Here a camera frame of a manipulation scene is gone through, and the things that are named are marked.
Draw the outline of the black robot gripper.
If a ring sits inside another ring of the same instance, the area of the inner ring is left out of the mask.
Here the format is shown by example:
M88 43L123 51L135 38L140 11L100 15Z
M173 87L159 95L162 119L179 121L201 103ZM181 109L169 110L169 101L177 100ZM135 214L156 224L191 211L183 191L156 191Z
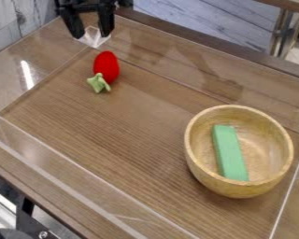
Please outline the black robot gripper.
M55 4L74 38L84 36L84 24L78 12L99 12L102 36L111 35L115 29L115 10L120 6L118 0L55 0Z

